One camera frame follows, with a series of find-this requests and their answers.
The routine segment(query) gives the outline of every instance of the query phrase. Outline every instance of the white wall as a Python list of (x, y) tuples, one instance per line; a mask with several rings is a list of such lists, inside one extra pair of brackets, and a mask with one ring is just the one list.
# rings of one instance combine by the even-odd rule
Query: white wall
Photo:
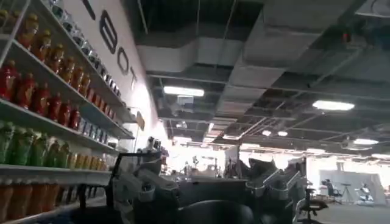
[[(160, 125), (160, 123), (158, 122), (154, 101), (147, 87), (146, 73), (137, 54), (130, 23), (127, 20), (120, 0), (90, 0), (90, 4), (96, 14), (95, 21), (89, 16), (82, 1), (64, 1), (64, 8), (72, 15), (73, 20), (80, 27), (85, 38), (95, 48), (100, 59), (106, 65), (108, 72), (121, 90), (122, 100), (128, 106), (139, 108), (141, 111), (146, 125), (144, 131), (138, 133), (137, 148), (144, 147), (149, 136), (155, 135), (164, 141), (164, 138), (167, 138), (166, 133), (161, 128), (156, 129), (156, 126)], [(129, 64), (134, 70), (137, 82), (133, 88), (131, 87), (133, 79), (131, 72), (128, 75), (121, 74), (116, 63), (117, 51), (115, 54), (111, 54), (100, 34), (99, 20), (103, 10), (106, 10), (110, 15), (118, 33), (117, 51), (120, 46), (124, 48), (129, 58)], [(132, 125), (131, 129), (134, 135), (136, 135), (136, 125)], [(121, 141), (119, 144), (129, 149), (132, 148), (134, 142)]]

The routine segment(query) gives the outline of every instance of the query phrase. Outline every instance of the red bottle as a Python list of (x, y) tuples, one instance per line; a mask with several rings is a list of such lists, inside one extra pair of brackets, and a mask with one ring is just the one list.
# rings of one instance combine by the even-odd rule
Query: red bottle
[(10, 60), (0, 69), (0, 97), (10, 100), (15, 90), (19, 74), (15, 69), (15, 61)]
[(35, 90), (32, 96), (31, 110), (44, 116), (48, 107), (49, 97), (48, 84), (45, 83), (42, 87)]
[(58, 114), (59, 123), (64, 126), (68, 126), (70, 116), (71, 116), (71, 105), (69, 101), (66, 101), (66, 103), (62, 103), (60, 107), (60, 113)]
[(69, 128), (77, 130), (79, 128), (80, 111), (79, 108), (75, 108), (71, 112), (71, 118), (69, 121)]
[(49, 109), (48, 109), (48, 118), (52, 119), (53, 121), (57, 121), (59, 118), (59, 112), (61, 107), (61, 94), (57, 93), (56, 96), (52, 97), (49, 100)]
[(31, 105), (32, 94), (35, 88), (34, 77), (32, 73), (28, 73), (17, 87), (17, 94), (15, 102), (19, 106), (29, 109)]

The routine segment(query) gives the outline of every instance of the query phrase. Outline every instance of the ceiling light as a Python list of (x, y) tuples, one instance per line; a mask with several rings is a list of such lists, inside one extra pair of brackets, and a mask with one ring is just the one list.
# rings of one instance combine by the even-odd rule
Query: ceiling light
[(306, 149), (306, 152), (315, 153), (315, 154), (323, 154), (323, 153), (325, 153), (325, 150), (310, 148), (310, 149)]
[(183, 137), (183, 136), (175, 136), (175, 137), (173, 137), (173, 140), (185, 143), (185, 142), (191, 142), (193, 139), (192, 138)]
[(184, 88), (177, 86), (164, 86), (164, 93), (184, 96), (203, 96), (205, 91), (202, 89)]
[(356, 138), (353, 143), (356, 145), (375, 145), (378, 143), (378, 141), (366, 138)]
[(259, 144), (251, 144), (251, 143), (242, 143), (241, 144), (241, 149), (249, 149), (249, 148), (259, 148)]
[(279, 136), (282, 136), (282, 137), (284, 137), (284, 136), (287, 136), (287, 131), (280, 131), (280, 132), (278, 132), (278, 135)]
[(313, 107), (322, 110), (351, 110), (355, 107), (352, 103), (343, 103), (337, 101), (317, 100), (313, 103)]
[(269, 130), (264, 130), (261, 134), (263, 134), (265, 136), (270, 136), (272, 134), (272, 132), (270, 132)]
[(213, 129), (213, 127), (214, 127), (214, 123), (210, 123), (208, 125), (208, 131), (207, 132), (210, 132)]
[(222, 138), (223, 139), (228, 139), (228, 140), (239, 140), (240, 136), (224, 135)]

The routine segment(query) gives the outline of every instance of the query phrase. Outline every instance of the bottle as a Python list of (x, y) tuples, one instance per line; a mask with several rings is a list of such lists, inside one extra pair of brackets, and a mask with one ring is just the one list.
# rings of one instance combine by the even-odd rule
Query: bottle
[(87, 96), (87, 92), (88, 92), (88, 88), (90, 87), (90, 83), (91, 83), (90, 76), (85, 74), (81, 80), (81, 85), (80, 85), (80, 89), (79, 89), (79, 92), (84, 97)]
[(57, 155), (59, 154), (59, 151), (60, 151), (60, 144), (57, 140), (55, 140), (54, 143), (50, 145), (48, 154), (46, 155), (46, 159), (44, 161), (44, 166), (56, 167)]
[(54, 73), (59, 74), (60, 67), (63, 60), (63, 46), (62, 44), (56, 45), (55, 48), (53, 48), (49, 53), (48, 57), (46, 58), (46, 64), (49, 68), (53, 70)]
[(43, 166), (47, 152), (48, 136), (47, 134), (42, 134), (42, 136), (32, 144), (28, 166)]
[(11, 122), (6, 123), (0, 128), (0, 164), (7, 163), (7, 155), (13, 135), (13, 125)]
[(61, 94), (57, 93), (56, 96), (52, 97), (49, 100), (49, 106), (48, 106), (48, 118), (52, 119), (53, 121), (58, 121), (59, 118), (59, 112), (61, 107)]
[(77, 90), (77, 91), (80, 91), (80, 88), (81, 88), (81, 81), (83, 79), (83, 76), (84, 76), (84, 70), (83, 70), (83, 67), (79, 66), (74, 72), (73, 72), (73, 76), (72, 76), (72, 87)]
[(73, 70), (75, 67), (75, 62), (73, 57), (69, 57), (62, 66), (60, 77), (67, 83), (71, 84), (72, 82), (72, 76), (73, 76)]
[(11, 179), (0, 179), (0, 223), (7, 220), (7, 211), (13, 195)]
[(69, 101), (67, 101), (66, 103), (61, 104), (60, 111), (58, 114), (59, 124), (68, 126), (70, 116), (71, 116), (71, 106), (69, 105)]
[(44, 199), (48, 193), (48, 181), (37, 178), (31, 182), (32, 194), (27, 209), (27, 215), (36, 215), (43, 212)]
[(55, 208), (55, 201), (60, 191), (60, 185), (57, 180), (50, 180), (47, 184), (48, 191), (43, 202), (43, 211), (48, 212)]
[(15, 85), (19, 79), (18, 71), (15, 68), (15, 61), (9, 60), (0, 69), (0, 97), (10, 101), (15, 92)]
[(12, 185), (13, 194), (8, 207), (7, 218), (10, 220), (21, 219), (27, 214), (27, 207), (30, 203), (32, 186), (30, 179), (16, 179)]
[(39, 60), (44, 61), (48, 55), (51, 45), (51, 33), (45, 30), (43, 34), (32, 44), (31, 53)]
[(67, 168), (68, 167), (68, 156), (69, 156), (69, 144), (64, 143), (57, 154), (57, 164), (58, 168)]
[(76, 107), (71, 112), (71, 117), (69, 119), (69, 128), (72, 128), (74, 130), (78, 130), (79, 128), (79, 121), (80, 121), (80, 111), (79, 108)]
[(9, 164), (25, 166), (34, 139), (34, 131), (31, 128), (26, 131), (23, 128), (18, 128), (13, 135), (9, 149)]
[(19, 30), (17, 40), (28, 50), (31, 47), (32, 40), (37, 34), (39, 28), (38, 16), (31, 13), (27, 19), (23, 22)]
[(18, 85), (15, 99), (16, 104), (28, 110), (31, 105), (34, 88), (34, 77), (32, 73), (27, 73), (26, 77)]
[(32, 96), (32, 105), (31, 110), (44, 116), (48, 107), (48, 99), (50, 97), (50, 92), (48, 89), (48, 84), (43, 84), (42, 87), (35, 90)]

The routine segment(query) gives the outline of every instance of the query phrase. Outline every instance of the ceiling duct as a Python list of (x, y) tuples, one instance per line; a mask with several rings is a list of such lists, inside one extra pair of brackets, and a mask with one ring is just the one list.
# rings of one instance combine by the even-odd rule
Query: ceiling duct
[(326, 28), (346, 13), (355, 12), (362, 3), (355, 0), (265, 3), (235, 63), (216, 115), (242, 116)]

